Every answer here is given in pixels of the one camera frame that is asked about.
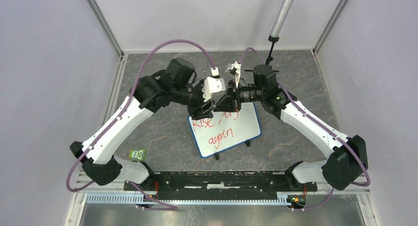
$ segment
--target robotic arm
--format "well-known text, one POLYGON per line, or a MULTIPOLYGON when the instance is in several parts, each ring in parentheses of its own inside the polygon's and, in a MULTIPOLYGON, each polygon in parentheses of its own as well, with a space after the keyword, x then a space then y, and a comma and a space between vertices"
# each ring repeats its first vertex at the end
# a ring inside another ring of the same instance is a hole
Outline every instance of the robotic arm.
MULTIPOLYGON (((212 77, 205 80, 196 79, 195 68, 190 62, 181 58, 173 59, 167 69, 139 80, 134 97, 122 116, 119 117, 118 112, 115 113, 97 133, 83 143, 73 142, 70 149, 76 158, 89 149, 81 160, 82 167, 98 185, 106 185, 115 179, 141 183, 148 177, 148 170, 144 164, 123 160, 113 154, 137 126, 161 107, 169 105, 170 102, 187 105, 192 119, 198 120, 213 117, 213 111, 237 112, 242 103, 259 101, 268 113, 296 128, 327 157, 326 161, 294 164, 291 171, 299 183, 328 182, 336 189, 343 190, 362 174, 361 167, 338 138, 354 149, 367 168, 364 140, 357 135, 350 138, 336 131, 288 93, 290 99, 287 91, 280 88, 276 73, 270 65, 256 66, 252 71, 254 84, 247 86, 236 83, 237 74, 241 73, 240 64, 236 62, 228 71, 235 75, 236 79, 230 80, 225 86, 217 68, 212 70, 212 77), (93 148, 93 140, 115 119, 117 122, 93 148), (332 136, 318 123, 332 130, 336 136, 332 136)), ((125 107, 128 100, 129 97, 126 97, 119 109, 125 107)))

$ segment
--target wall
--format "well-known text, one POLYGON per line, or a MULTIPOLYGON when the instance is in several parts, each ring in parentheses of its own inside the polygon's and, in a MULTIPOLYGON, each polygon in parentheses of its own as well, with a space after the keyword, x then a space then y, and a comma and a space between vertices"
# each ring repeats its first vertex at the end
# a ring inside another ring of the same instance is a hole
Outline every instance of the wall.
POLYGON ((318 54, 342 130, 366 140, 384 226, 418 219, 417 18, 417 0, 349 0, 318 54))
POLYGON ((0 225, 63 225, 69 146, 100 125, 118 56, 86 0, 0 0, 0 225))
MULTIPOLYGON (((96 0, 125 51, 151 51, 170 39, 207 50, 270 49, 283 0, 96 0)), ((295 0, 276 49, 312 49, 339 0, 295 0)), ((195 51, 177 44, 163 51, 195 51)))

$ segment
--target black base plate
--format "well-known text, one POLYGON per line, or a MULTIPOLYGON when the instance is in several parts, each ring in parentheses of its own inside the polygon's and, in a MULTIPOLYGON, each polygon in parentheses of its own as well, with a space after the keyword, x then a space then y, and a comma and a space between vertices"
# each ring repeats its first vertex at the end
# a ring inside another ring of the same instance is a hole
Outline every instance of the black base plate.
MULTIPOLYGON (((144 191, 156 191, 157 185, 160 200, 263 200, 277 199, 277 192, 304 190, 284 171, 156 172, 138 184, 144 191), (212 184, 237 188, 211 188, 212 184)), ((317 191, 316 184, 306 187, 317 191)), ((136 191, 130 183, 125 183, 124 190, 136 191)))

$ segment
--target gray marble tabletop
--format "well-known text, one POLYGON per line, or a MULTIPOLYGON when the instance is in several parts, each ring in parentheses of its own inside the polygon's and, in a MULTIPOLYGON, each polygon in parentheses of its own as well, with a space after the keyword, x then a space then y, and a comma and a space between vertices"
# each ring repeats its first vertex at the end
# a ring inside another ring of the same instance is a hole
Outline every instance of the gray marble tabletop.
MULTIPOLYGON (((260 52, 263 58, 267 51, 260 52)), ((224 71, 241 52, 211 52, 217 66, 224 71)), ((145 54, 128 56, 122 85, 118 95, 120 105, 132 87, 145 54)), ((198 77, 210 76, 210 64, 203 53, 160 53, 147 64, 143 75, 165 69, 172 58, 181 57, 196 67, 198 77)), ((336 127, 321 75, 310 51, 274 51, 271 62, 278 81, 282 83, 305 107, 329 125, 336 127)), ((248 52, 243 61, 244 69, 253 69, 260 61, 248 52)), ((232 76, 225 74, 225 79, 232 76)), ((243 72, 242 78, 252 83, 252 73, 243 72)), ((190 170, 285 170, 297 161, 319 161, 325 157, 296 129, 268 114, 257 103, 262 134, 252 140, 251 146, 235 146, 220 153, 220 159, 202 158, 187 121, 187 108, 175 103, 161 108, 122 143, 116 155, 127 159, 131 149, 145 149, 145 161, 154 171, 190 170)))

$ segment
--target green toy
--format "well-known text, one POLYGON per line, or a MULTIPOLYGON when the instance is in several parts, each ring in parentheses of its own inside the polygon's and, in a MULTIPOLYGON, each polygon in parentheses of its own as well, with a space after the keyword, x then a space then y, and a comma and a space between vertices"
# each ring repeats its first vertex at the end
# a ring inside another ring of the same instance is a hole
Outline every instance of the green toy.
POLYGON ((133 161, 144 161, 146 150, 133 149, 129 152, 128 158, 133 161))

